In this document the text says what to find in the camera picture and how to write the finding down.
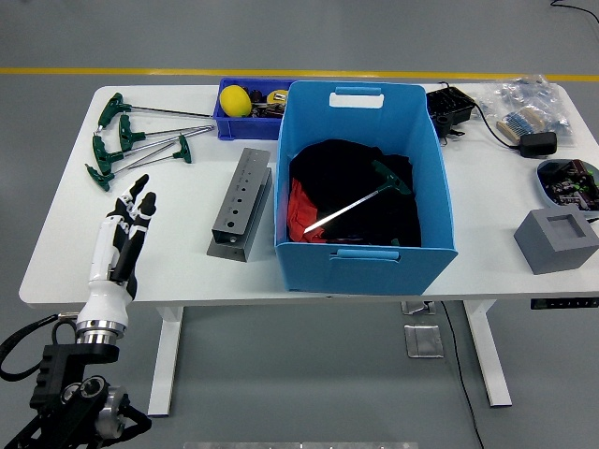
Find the white table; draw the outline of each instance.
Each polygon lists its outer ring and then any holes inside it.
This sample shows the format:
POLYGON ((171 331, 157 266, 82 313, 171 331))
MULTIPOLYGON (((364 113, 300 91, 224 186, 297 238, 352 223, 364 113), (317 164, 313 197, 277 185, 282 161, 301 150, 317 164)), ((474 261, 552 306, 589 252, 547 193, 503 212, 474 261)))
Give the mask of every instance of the white table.
MULTIPOLYGON (((459 85, 475 94, 478 84, 459 85)), ((427 90, 439 85, 427 85, 427 90)), ((576 146, 560 147, 556 158, 580 158, 599 167, 599 147, 567 93, 560 88, 576 146)), ((464 123, 466 135, 443 148, 459 255, 422 297, 364 297, 287 292, 273 248, 273 194, 247 263, 210 257, 206 251, 212 225, 244 147, 271 151, 276 142, 220 141, 215 131, 189 139, 194 162, 166 161, 145 170, 123 172, 103 192, 84 164, 94 165, 91 148, 97 119, 116 92, 134 106, 212 113, 217 86, 109 86, 92 99, 52 202, 31 262, 21 298, 31 307, 80 308, 96 230, 115 198, 142 173, 146 191, 157 194, 157 213, 137 265, 137 303, 154 306, 163 317, 149 414, 166 415, 187 306, 286 304, 349 301, 463 300, 473 331, 490 404, 511 405, 486 312, 496 299, 599 296, 599 255, 583 267, 534 276, 514 240, 530 210, 546 206, 534 186, 539 160, 525 159, 499 145, 482 121, 464 123)), ((151 132, 197 123, 166 114, 131 113, 133 131, 151 132)), ((119 149, 118 119, 103 131, 109 152, 119 149)), ((115 168, 125 161, 117 163, 115 168)))

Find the black cloth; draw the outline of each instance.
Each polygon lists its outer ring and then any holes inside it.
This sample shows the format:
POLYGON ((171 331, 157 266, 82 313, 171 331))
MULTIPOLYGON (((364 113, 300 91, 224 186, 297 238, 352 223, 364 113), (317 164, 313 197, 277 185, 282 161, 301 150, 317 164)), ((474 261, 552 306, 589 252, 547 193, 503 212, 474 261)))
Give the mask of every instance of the black cloth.
MULTIPOLYGON (((414 192, 412 165, 405 156, 384 155, 377 147, 329 139, 303 149, 289 167, 318 209, 318 219, 377 190, 385 178, 373 166, 377 160, 414 192)), ((323 224, 327 240, 349 240, 371 245, 419 247, 420 223, 414 194, 386 189, 346 213, 323 224)))

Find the round container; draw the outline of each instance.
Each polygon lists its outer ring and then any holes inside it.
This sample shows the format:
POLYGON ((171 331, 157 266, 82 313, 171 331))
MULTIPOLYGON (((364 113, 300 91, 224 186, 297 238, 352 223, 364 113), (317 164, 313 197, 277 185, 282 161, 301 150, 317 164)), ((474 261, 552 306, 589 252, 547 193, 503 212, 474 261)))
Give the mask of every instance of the round container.
MULTIPOLYGON (((537 169, 536 169, 536 186, 538 187, 538 190, 539 190, 541 196, 543 197, 543 199, 545 200, 545 202, 552 208, 558 208, 558 207, 560 207, 560 205, 555 203, 547 195, 547 192, 545 192, 545 188, 543 187, 543 182, 541 182, 541 179, 539 177, 539 170, 541 170, 547 164, 554 163, 554 164, 565 165, 565 164, 569 163, 571 160, 572 159, 548 159, 547 161, 543 161, 541 164, 539 164, 539 167, 537 167, 537 169)), ((581 161, 581 162, 582 162, 582 165, 587 169, 587 171, 592 173, 592 177, 595 181, 595 184, 599 185, 599 169, 597 169, 595 166, 589 164, 588 162, 584 162, 584 161, 581 161)), ((599 217, 599 210, 581 210, 581 212, 587 218, 599 217)))

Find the t-handle hex key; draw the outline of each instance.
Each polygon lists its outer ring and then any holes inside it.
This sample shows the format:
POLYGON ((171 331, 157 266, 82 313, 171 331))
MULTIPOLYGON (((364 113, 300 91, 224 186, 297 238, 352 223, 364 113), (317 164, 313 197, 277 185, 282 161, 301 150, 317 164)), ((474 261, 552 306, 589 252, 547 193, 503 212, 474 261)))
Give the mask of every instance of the t-handle hex key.
POLYGON ((376 196, 376 195, 380 194, 381 192, 383 192, 386 189, 397 190, 402 195, 410 195, 412 193, 412 191, 405 184, 405 182, 403 182, 387 166, 385 166, 384 164, 380 163, 377 160, 374 160, 372 162, 372 165, 374 167, 374 171, 376 171, 378 174, 382 175, 385 178, 385 182, 383 184, 381 184, 371 194, 368 194, 368 195, 360 198, 359 200, 354 201, 349 206, 345 206, 343 209, 337 210, 336 212, 333 212, 331 215, 326 216, 322 220, 318 220, 316 223, 309 225, 308 227, 306 227, 306 230, 303 231, 303 233, 306 234, 306 233, 308 233, 310 231, 314 231, 315 229, 317 229, 319 226, 323 225, 324 223, 330 222, 333 218, 338 217, 342 213, 346 213, 348 210, 353 209, 358 204, 362 204, 364 201, 366 201, 368 199, 371 199, 373 196, 376 196))
POLYGON ((180 134, 182 132, 191 131, 193 129, 208 128, 209 126, 211 125, 188 126, 186 128, 168 129, 165 131, 153 131, 152 133, 144 133, 143 131, 134 133, 133 131, 131 131, 131 121, 129 120, 129 116, 127 114, 123 114, 119 119, 119 142, 121 143, 121 150, 123 152, 130 152, 133 150, 133 144, 135 142, 145 140, 146 138, 152 136, 161 136, 164 134, 180 134))
POLYGON ((110 121, 114 118, 114 116, 119 112, 131 112, 132 110, 149 110, 151 112, 165 112, 167 114, 188 115, 190 117, 201 117, 203 119, 212 118, 210 114, 199 114, 196 112, 184 112, 181 110, 145 108, 142 106, 129 105, 123 102, 123 95, 117 92, 106 104, 104 110, 102 110, 100 118, 97 121, 96 132, 99 133, 104 128, 106 128, 109 125, 110 121))
POLYGON ((163 161, 165 159, 170 159, 170 158, 183 159, 186 164, 191 164, 191 152, 189 151, 189 145, 187 144, 187 139, 185 138, 185 135, 181 134, 178 137, 178 139, 179 139, 179 143, 181 144, 181 149, 178 150, 177 152, 174 152, 171 156, 163 157, 161 159, 156 159, 153 161, 149 161, 149 162, 140 164, 140 162, 142 160, 145 160, 148 157, 154 156, 155 154, 158 154, 159 152, 162 152, 162 151, 166 150, 167 148, 172 147, 175 144, 175 142, 170 142, 168 145, 156 150, 155 152, 152 152, 151 154, 148 154, 147 156, 142 157, 141 159, 135 161, 132 164, 129 164, 126 167, 122 167, 114 172, 111 172, 108 175, 101 175, 97 171, 95 171, 95 169, 93 167, 90 167, 87 164, 85 164, 85 166, 87 168, 87 173, 92 177, 92 179, 95 181, 95 183, 97 185, 102 187, 107 192, 110 189, 110 181, 112 181, 114 179, 114 177, 116 176, 117 173, 120 173, 123 170, 131 170, 133 168, 146 166, 152 162, 163 161))
MULTIPOLYGON (((193 131, 190 131, 189 133, 184 133, 184 134, 182 134, 182 136, 190 138, 191 136, 195 136, 197 134, 207 133, 214 129, 214 125, 208 124, 205 126, 199 126, 197 128, 192 128, 192 129, 193 129, 193 131)), ((94 137, 92 138, 92 148, 94 150, 95 161, 97 162, 97 166, 100 169, 100 173, 102 173, 104 176, 107 176, 112 171, 113 163, 115 163, 117 161, 121 161, 121 160, 125 159, 126 157, 128 157, 129 155, 134 154, 136 152, 140 152, 142 150, 147 150, 148 148, 156 147, 158 145, 164 145, 165 143, 175 142, 175 141, 177 141, 177 139, 179 139, 179 137, 175 136, 172 138, 165 138, 163 140, 157 140, 156 142, 148 143, 146 145, 143 145, 143 146, 137 147, 137 148, 133 148, 128 151, 107 152, 104 142, 102 141, 102 138, 98 134, 94 134, 94 137)))

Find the bin handle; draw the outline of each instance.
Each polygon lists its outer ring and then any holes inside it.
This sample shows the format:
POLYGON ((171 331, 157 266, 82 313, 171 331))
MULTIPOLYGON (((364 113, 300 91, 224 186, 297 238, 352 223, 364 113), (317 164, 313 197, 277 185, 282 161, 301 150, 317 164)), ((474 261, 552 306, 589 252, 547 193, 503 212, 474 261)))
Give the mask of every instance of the bin handle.
POLYGON ((335 94, 337 95, 368 95, 378 96, 381 94, 380 87, 346 87, 338 86, 335 88, 335 94))
POLYGON ((380 109, 384 101, 380 87, 336 87, 329 95, 332 108, 380 109))
POLYGON ((399 261, 402 257, 399 251, 384 250, 345 250, 339 249, 337 253, 332 253, 330 258, 342 259, 380 259, 399 261))

